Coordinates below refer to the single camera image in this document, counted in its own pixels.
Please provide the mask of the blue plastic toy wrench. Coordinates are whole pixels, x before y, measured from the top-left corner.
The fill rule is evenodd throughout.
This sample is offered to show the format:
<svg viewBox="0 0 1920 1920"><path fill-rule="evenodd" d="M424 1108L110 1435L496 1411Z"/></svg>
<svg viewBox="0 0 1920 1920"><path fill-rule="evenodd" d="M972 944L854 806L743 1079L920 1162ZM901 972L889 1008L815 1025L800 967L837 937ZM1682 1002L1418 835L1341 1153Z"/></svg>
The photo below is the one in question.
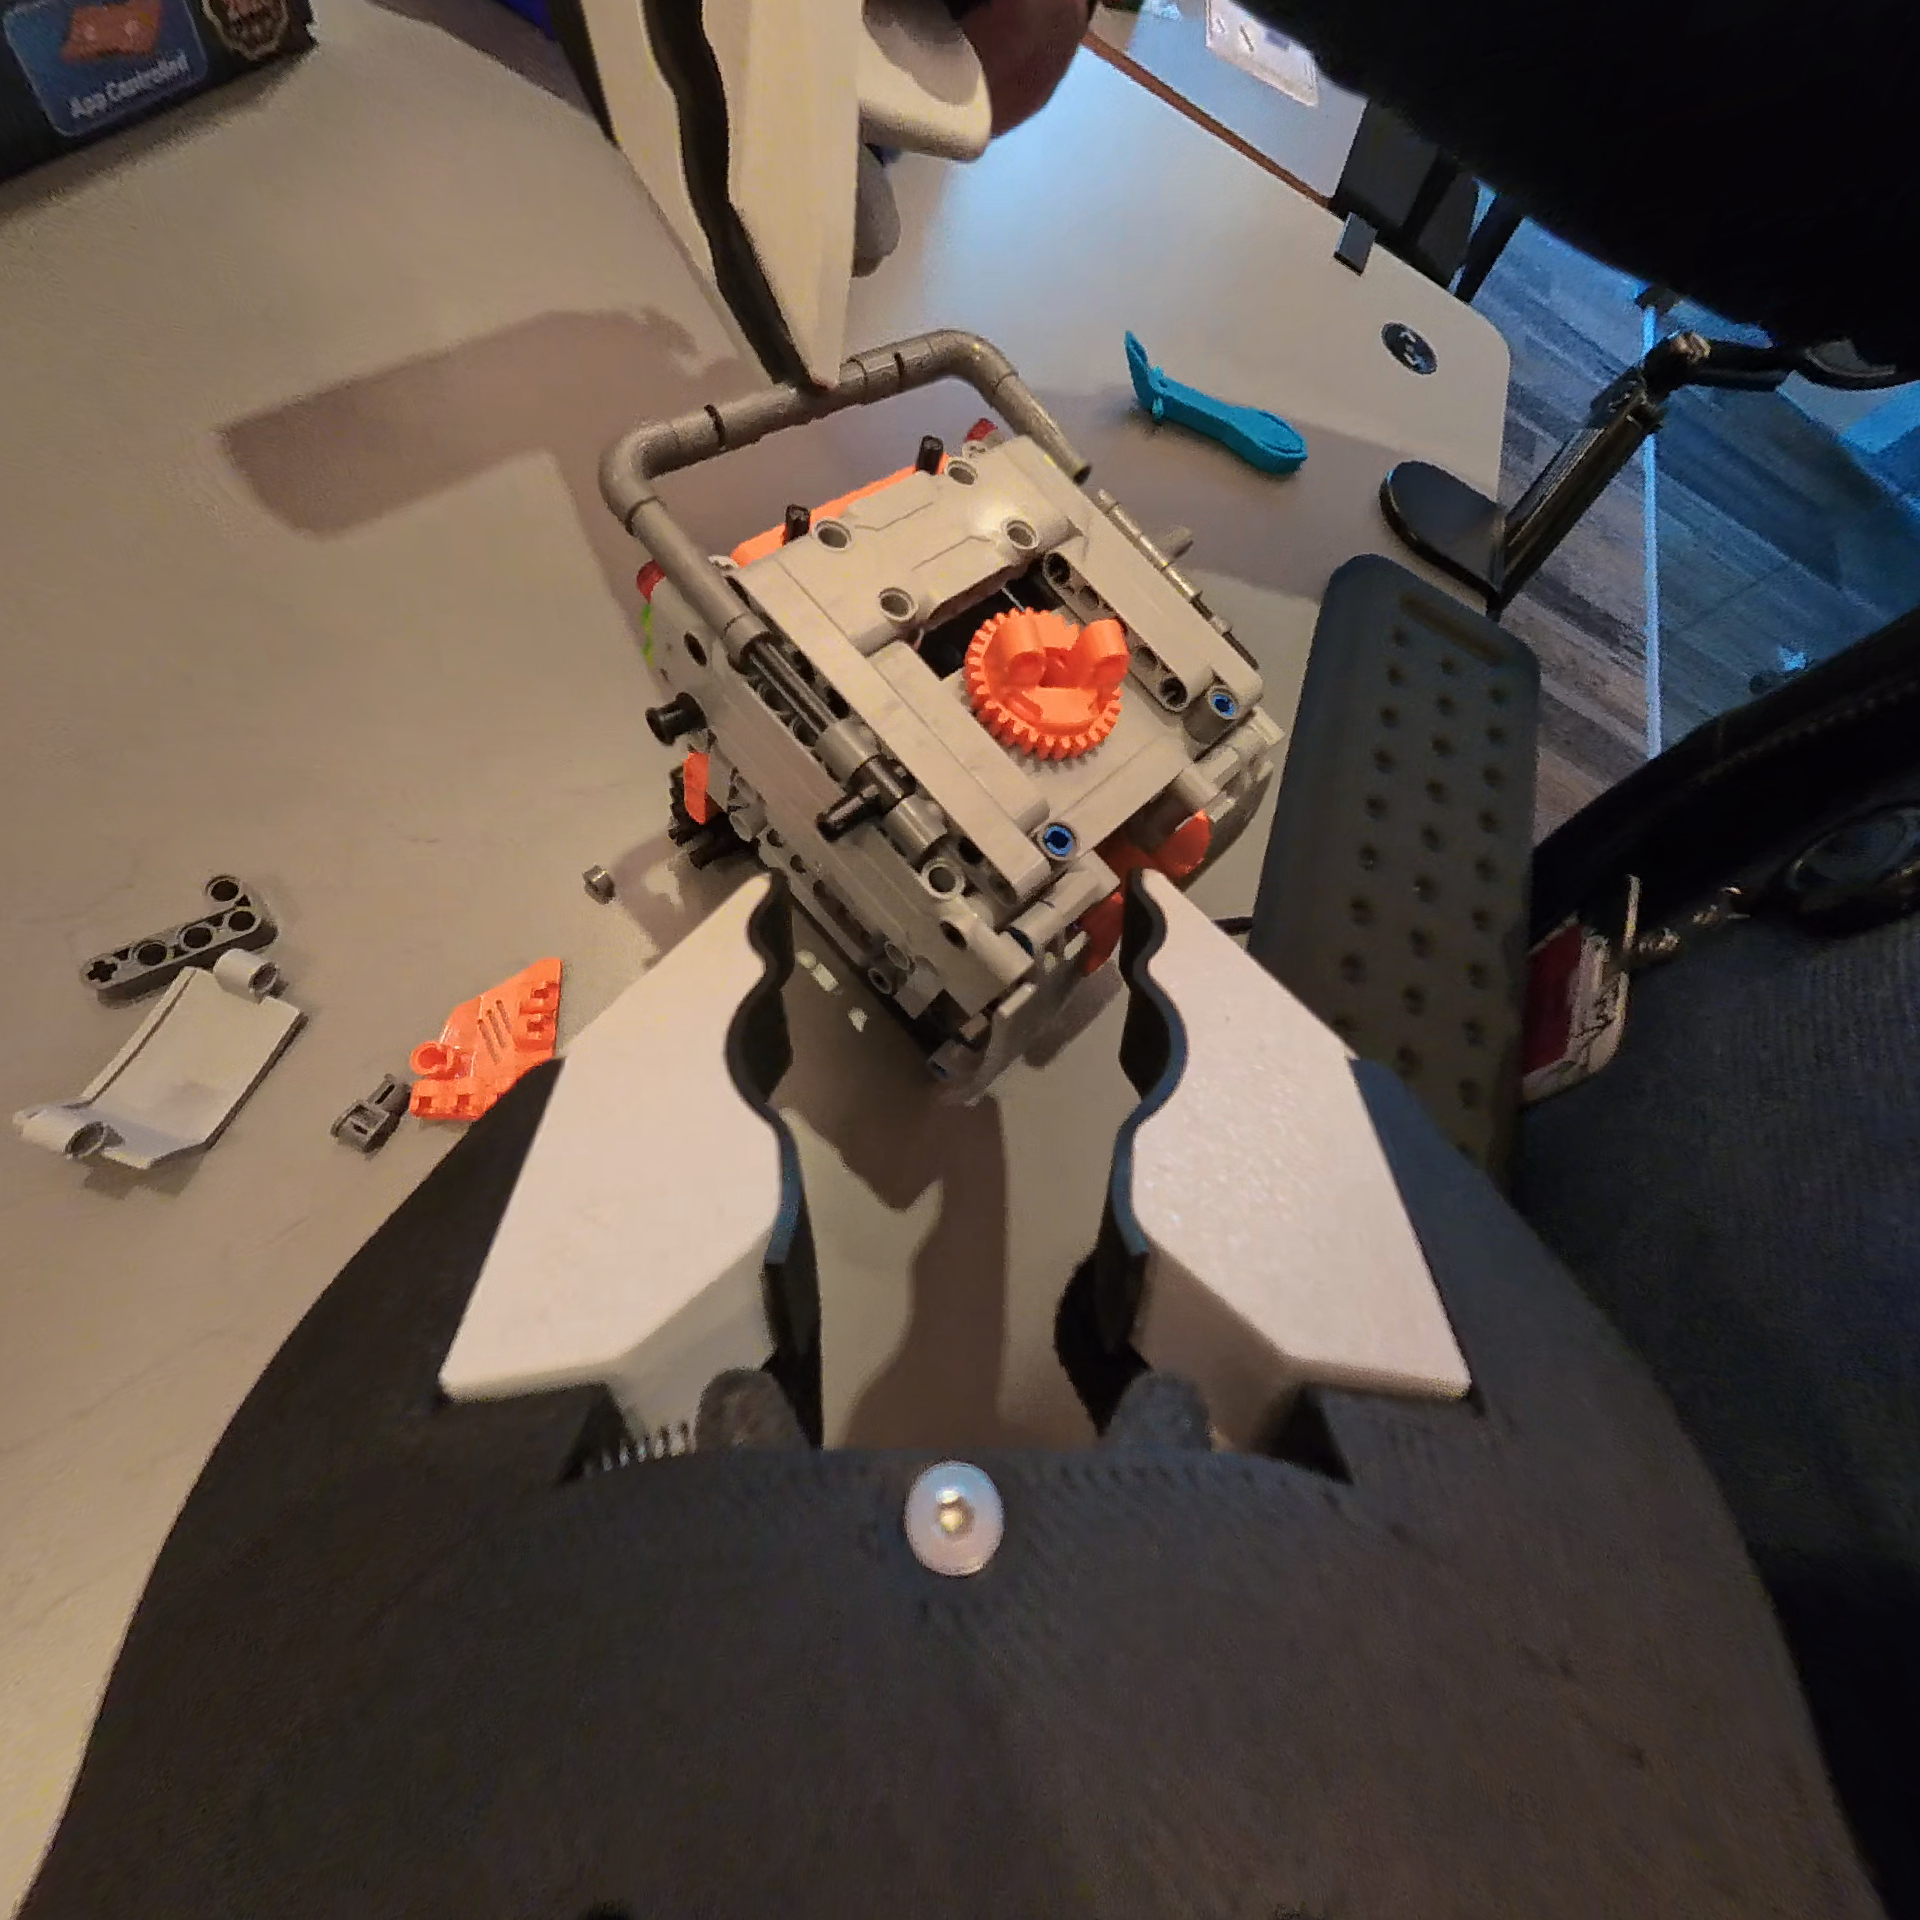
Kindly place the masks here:
<svg viewBox="0 0 1920 1920"><path fill-rule="evenodd" d="M1175 377L1132 329L1122 333L1122 349L1135 403L1147 419L1208 439L1268 475L1292 475L1308 463L1306 437L1282 415Z"/></svg>

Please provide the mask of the grey bent toy tube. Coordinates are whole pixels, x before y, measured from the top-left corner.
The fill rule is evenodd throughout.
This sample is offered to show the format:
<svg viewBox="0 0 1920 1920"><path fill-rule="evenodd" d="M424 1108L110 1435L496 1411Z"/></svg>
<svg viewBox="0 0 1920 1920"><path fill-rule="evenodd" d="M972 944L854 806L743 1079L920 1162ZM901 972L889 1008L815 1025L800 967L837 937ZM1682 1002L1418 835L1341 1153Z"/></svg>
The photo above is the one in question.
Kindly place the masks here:
<svg viewBox="0 0 1920 1920"><path fill-rule="evenodd" d="M1011 358L979 333L938 327L854 354L824 387L776 385L640 421L603 453L598 491L623 528L663 567L726 657L740 663L771 639L773 628L729 585L720 567L677 522L661 498L661 479L786 429L946 380L972 387L998 419L1038 444L1070 481L1088 479L1092 463Z"/></svg>

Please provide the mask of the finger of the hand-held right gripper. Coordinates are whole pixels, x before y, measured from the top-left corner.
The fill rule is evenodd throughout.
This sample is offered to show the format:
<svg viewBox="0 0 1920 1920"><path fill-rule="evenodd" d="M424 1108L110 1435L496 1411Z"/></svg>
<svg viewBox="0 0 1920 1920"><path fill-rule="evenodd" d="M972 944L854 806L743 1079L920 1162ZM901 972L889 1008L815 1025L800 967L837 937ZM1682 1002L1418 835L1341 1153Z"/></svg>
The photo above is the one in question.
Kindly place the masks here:
<svg viewBox="0 0 1920 1920"><path fill-rule="evenodd" d="M860 148L858 1L708 1L722 92L717 285L779 381L827 387L846 355Z"/></svg>
<svg viewBox="0 0 1920 1920"><path fill-rule="evenodd" d="M747 148L708 3L594 1L580 13L609 133L684 264L760 369L795 376L795 337L732 195L731 164Z"/></svg>

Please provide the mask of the printed instruction sheet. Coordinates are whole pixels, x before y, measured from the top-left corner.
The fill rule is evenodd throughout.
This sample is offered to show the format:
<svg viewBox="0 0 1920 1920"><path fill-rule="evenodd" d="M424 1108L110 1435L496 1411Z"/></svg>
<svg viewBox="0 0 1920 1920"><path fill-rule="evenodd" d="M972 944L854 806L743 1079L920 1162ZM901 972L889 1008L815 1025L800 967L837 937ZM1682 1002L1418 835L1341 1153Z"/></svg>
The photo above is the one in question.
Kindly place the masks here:
<svg viewBox="0 0 1920 1920"><path fill-rule="evenodd" d="M1204 1L1204 36L1212 58L1303 107L1321 107L1323 72L1314 56L1250 8Z"/></svg>

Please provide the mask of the grey orange toy block model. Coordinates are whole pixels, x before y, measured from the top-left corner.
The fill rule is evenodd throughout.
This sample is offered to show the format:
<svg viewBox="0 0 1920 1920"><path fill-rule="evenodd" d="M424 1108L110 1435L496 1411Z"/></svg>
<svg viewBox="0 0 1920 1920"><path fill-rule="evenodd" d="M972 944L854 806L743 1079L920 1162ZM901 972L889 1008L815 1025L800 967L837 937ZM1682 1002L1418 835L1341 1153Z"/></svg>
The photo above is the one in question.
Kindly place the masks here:
<svg viewBox="0 0 1920 1920"><path fill-rule="evenodd" d="M1028 436L927 441L706 582L636 575L675 837L785 875L963 1101L1092 1016L1131 872L1188 886L1284 758L1173 548Z"/></svg>

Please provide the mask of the dark perforated pad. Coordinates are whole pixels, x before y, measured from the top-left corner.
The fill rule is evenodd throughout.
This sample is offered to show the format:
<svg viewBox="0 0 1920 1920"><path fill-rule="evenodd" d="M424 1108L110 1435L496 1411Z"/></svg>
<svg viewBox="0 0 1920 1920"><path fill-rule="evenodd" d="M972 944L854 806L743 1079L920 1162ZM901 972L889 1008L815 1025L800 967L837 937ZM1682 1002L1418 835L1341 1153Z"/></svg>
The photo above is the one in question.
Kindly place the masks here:
<svg viewBox="0 0 1920 1920"><path fill-rule="evenodd" d="M1540 667L1401 562L1327 585L1249 953L1513 1181Z"/></svg>

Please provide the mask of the dark printed toy kit box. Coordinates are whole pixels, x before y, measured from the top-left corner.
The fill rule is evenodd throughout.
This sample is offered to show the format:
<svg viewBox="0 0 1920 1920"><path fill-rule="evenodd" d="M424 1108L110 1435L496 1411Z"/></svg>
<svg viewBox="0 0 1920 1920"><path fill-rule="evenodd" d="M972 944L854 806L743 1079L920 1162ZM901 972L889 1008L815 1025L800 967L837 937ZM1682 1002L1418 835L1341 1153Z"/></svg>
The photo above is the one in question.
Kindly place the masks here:
<svg viewBox="0 0 1920 1920"><path fill-rule="evenodd" d="M6 1L2 179L306 52L311 1Z"/></svg>

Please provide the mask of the orange toy panel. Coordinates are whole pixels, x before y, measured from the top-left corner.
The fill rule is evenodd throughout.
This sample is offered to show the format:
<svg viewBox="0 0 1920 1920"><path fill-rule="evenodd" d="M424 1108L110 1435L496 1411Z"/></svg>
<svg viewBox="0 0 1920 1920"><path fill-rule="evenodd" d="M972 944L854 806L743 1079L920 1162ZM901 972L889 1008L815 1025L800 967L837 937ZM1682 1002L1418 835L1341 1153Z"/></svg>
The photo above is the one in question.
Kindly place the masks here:
<svg viewBox="0 0 1920 1920"><path fill-rule="evenodd" d="M423 1121L476 1121L558 1049L564 960L545 955L457 1003L408 1060L408 1111Z"/></svg>

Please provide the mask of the person's right hand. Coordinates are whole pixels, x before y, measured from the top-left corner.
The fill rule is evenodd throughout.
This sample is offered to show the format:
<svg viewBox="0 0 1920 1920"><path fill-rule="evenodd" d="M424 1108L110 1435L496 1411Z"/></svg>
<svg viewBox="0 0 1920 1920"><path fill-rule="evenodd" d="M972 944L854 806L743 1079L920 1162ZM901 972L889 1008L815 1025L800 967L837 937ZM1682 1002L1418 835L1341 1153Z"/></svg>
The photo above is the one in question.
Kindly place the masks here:
<svg viewBox="0 0 1920 1920"><path fill-rule="evenodd" d="M1062 84L1092 17L1090 1L963 1L992 113L992 135L1019 130Z"/></svg>

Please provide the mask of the dark grey holed toy beam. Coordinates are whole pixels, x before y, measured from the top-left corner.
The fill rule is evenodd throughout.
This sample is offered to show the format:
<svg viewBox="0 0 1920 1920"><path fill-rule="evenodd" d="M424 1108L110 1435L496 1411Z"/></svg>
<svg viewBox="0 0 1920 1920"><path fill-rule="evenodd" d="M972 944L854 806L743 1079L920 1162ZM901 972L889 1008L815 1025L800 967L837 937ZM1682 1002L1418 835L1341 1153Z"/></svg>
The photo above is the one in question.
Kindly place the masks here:
<svg viewBox="0 0 1920 1920"><path fill-rule="evenodd" d="M89 955L79 980L103 1003L138 1002L188 970L210 970L234 952L262 952L278 934L276 911L258 889L241 875L215 873L195 915Z"/></svg>

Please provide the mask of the black office chair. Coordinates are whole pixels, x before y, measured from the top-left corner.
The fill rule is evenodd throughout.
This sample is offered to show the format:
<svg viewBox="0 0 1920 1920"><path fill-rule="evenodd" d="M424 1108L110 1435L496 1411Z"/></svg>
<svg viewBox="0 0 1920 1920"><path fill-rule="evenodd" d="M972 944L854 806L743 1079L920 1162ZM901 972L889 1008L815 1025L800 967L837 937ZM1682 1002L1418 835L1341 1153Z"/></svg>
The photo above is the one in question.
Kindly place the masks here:
<svg viewBox="0 0 1920 1920"><path fill-rule="evenodd" d="M1485 188L1401 113L1367 101L1330 208L1378 248L1472 303L1524 225L1519 198Z"/></svg>

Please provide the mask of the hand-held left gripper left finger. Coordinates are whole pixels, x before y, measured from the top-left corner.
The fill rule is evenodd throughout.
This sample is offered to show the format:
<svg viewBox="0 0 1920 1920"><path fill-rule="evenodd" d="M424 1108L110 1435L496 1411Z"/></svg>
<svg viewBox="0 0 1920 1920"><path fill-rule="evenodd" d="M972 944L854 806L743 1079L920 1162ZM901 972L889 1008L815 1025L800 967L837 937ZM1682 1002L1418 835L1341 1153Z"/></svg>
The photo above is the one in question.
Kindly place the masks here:
<svg viewBox="0 0 1920 1920"><path fill-rule="evenodd" d="M785 877L745 879L567 1045L444 1354L452 1402L596 1385L643 1448L708 1381L771 1375L824 1435L818 1258L799 1144Z"/></svg>

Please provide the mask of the light grey curved toy panel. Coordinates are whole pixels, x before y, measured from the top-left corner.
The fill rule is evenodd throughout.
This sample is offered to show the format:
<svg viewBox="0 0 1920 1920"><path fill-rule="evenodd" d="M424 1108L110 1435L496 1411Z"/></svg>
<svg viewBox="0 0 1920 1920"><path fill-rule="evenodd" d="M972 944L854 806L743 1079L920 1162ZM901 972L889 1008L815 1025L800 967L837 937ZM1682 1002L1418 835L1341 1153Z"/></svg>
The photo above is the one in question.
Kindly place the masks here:
<svg viewBox="0 0 1920 1920"><path fill-rule="evenodd" d="M79 1098L16 1111L16 1131L136 1173L207 1150L306 1021L283 991L276 962L254 952L180 972Z"/></svg>

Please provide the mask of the person's right forearm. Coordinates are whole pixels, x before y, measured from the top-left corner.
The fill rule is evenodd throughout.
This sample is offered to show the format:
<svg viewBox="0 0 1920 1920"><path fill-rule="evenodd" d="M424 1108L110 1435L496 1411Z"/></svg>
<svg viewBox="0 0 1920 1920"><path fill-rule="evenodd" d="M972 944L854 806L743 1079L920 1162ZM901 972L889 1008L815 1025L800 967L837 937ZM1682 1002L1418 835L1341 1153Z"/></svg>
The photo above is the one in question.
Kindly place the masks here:
<svg viewBox="0 0 1920 1920"><path fill-rule="evenodd" d="M1914 1L1253 11L1595 260L1916 372Z"/></svg>

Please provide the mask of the wood-edged side table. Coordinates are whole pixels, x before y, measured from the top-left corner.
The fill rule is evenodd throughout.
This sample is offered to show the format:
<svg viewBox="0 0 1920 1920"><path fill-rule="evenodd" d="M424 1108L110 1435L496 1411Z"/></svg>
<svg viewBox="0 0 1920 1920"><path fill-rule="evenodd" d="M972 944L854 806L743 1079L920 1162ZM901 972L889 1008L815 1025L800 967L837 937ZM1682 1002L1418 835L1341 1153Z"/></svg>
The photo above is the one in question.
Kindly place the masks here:
<svg viewBox="0 0 1920 1920"><path fill-rule="evenodd" d="M1367 99L1321 67L1321 103L1303 107L1214 58L1204 1L1095 3L1090 50L1266 173L1328 205Z"/></svg>

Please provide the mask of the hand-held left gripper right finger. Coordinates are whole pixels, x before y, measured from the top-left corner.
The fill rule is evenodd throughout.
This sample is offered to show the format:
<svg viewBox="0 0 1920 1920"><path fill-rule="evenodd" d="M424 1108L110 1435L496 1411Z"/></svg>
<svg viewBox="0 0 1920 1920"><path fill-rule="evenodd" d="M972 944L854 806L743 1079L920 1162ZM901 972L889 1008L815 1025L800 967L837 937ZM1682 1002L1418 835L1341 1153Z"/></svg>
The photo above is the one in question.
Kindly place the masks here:
<svg viewBox="0 0 1920 1920"><path fill-rule="evenodd" d="M1233 1451L1306 1390L1461 1404L1475 1378L1350 1045L1169 875L1122 900L1101 1346L1198 1390Z"/></svg>

